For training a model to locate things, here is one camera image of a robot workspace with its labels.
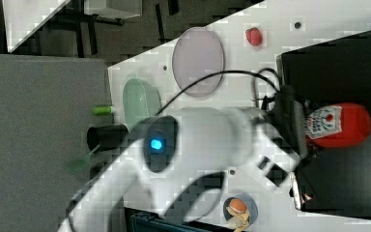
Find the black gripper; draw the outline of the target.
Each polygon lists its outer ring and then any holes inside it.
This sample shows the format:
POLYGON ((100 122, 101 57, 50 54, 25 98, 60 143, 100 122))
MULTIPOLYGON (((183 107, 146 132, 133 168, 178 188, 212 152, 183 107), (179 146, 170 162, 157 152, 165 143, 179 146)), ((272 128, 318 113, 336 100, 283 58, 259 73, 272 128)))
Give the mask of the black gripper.
POLYGON ((274 95, 274 126, 280 132, 288 145, 301 159, 308 156, 308 146, 305 135, 305 113, 303 105, 296 101, 292 86, 284 85, 274 95))

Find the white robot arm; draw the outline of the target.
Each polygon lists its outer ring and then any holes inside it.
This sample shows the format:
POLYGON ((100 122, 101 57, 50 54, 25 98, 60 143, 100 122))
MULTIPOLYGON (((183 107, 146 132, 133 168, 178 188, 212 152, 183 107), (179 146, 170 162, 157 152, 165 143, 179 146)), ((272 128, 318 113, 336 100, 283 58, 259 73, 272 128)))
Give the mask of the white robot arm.
POLYGON ((274 107, 188 107, 140 121, 118 155, 73 197, 58 232, 107 232, 116 204, 136 183, 151 208, 174 223, 203 218, 236 184, 256 192, 280 188, 307 155, 305 115, 285 86, 274 107))

